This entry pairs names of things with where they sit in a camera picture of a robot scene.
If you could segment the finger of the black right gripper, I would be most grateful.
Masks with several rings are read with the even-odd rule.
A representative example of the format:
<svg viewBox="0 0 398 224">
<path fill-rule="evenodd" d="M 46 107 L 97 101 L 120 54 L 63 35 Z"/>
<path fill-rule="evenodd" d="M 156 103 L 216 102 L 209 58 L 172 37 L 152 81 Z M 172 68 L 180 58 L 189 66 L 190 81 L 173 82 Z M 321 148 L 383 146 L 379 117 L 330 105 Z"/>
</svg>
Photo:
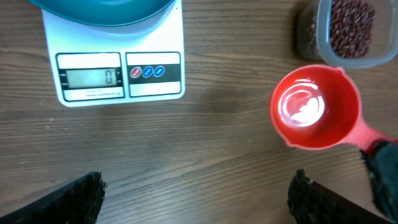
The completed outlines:
<svg viewBox="0 0 398 224">
<path fill-rule="evenodd" d="M 376 207 L 397 223 L 397 144 L 381 141 L 370 154 L 362 152 Z"/>
</svg>

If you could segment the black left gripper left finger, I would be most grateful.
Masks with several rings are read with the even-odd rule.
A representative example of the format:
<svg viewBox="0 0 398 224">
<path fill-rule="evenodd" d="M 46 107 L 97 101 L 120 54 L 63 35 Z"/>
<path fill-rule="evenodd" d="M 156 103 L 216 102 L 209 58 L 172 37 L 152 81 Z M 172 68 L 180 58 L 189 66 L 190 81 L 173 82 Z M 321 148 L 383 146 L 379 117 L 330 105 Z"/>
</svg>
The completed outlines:
<svg viewBox="0 0 398 224">
<path fill-rule="evenodd" d="M 52 193 L 1 217 L 2 224 L 95 224 L 106 182 L 89 172 Z"/>
</svg>

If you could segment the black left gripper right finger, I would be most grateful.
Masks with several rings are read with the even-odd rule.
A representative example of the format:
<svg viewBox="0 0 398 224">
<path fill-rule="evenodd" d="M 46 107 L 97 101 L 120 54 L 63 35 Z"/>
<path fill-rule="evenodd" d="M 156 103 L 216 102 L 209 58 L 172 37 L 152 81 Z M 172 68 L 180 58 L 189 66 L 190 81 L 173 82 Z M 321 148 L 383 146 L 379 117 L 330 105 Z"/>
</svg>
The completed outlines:
<svg viewBox="0 0 398 224">
<path fill-rule="evenodd" d="M 289 213 L 298 224 L 391 224 L 296 171 L 288 189 Z"/>
</svg>

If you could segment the red measuring scoop blue handle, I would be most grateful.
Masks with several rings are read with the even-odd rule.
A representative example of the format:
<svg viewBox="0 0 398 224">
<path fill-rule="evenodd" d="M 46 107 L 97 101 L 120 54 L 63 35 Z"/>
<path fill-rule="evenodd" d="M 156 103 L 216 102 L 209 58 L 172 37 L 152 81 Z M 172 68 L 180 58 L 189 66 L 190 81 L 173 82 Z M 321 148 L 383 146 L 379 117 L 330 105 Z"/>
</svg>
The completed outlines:
<svg viewBox="0 0 398 224">
<path fill-rule="evenodd" d="M 287 146 L 309 151 L 351 144 L 370 153 L 380 141 L 397 142 L 365 122 L 358 87 L 341 67 L 290 72 L 270 96 L 269 117 Z"/>
</svg>

